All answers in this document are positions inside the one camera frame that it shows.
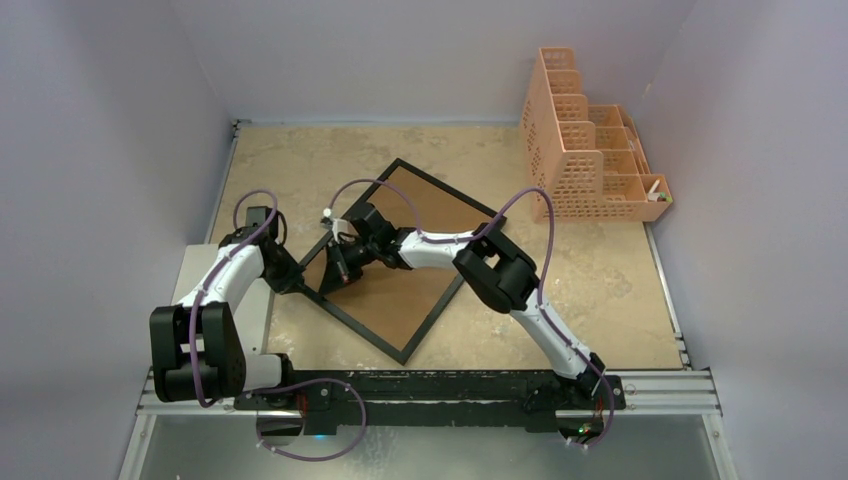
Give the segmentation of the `black picture frame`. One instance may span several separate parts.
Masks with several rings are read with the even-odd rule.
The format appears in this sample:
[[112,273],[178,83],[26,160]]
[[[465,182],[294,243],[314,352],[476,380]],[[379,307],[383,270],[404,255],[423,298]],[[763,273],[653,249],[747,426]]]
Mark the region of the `black picture frame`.
[[[496,215],[494,209],[400,158],[379,179],[411,200],[427,231],[474,230]],[[394,270],[375,261],[363,267],[358,281],[322,294],[319,286],[330,239],[331,235],[325,234],[301,260],[305,267],[303,294],[394,361],[406,364],[464,280],[448,270]]]

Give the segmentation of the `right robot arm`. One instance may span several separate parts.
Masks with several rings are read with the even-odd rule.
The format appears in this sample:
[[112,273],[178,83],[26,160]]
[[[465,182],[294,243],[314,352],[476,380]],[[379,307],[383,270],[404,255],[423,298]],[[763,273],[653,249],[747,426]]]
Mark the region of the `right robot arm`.
[[320,294],[353,284],[375,261],[389,269],[455,271],[484,305],[510,315],[525,329],[562,380],[561,392],[569,404],[584,407],[601,389],[614,392],[600,358],[548,301],[534,260],[493,225],[462,233],[397,228],[370,203],[358,205],[348,220],[325,208],[321,223],[331,238],[325,246]]

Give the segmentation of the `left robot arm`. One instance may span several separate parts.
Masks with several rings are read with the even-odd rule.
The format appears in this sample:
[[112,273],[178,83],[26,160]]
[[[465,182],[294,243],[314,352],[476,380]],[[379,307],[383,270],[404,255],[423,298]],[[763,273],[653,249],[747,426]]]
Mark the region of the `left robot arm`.
[[235,318],[250,287],[274,294],[304,283],[304,268],[286,250],[287,223],[272,207],[251,207],[246,223],[219,243],[213,266],[182,299],[150,315],[152,374],[162,402],[212,403],[259,391],[272,408],[297,399],[298,382],[285,354],[243,345]]

